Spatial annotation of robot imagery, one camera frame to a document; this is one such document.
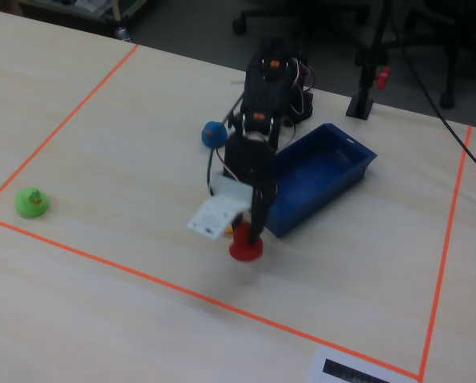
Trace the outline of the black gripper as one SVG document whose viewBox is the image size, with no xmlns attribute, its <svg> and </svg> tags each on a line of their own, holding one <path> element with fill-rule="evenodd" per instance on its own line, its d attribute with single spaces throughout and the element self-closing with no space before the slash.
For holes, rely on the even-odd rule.
<svg viewBox="0 0 476 383">
<path fill-rule="evenodd" d="M 249 140 L 238 133 L 233 133 L 224 146 L 224 175 L 254 187 L 249 244 L 255 244 L 260 238 L 270 207 L 276 200 L 275 154 L 276 150 L 268 143 Z"/>
</svg>

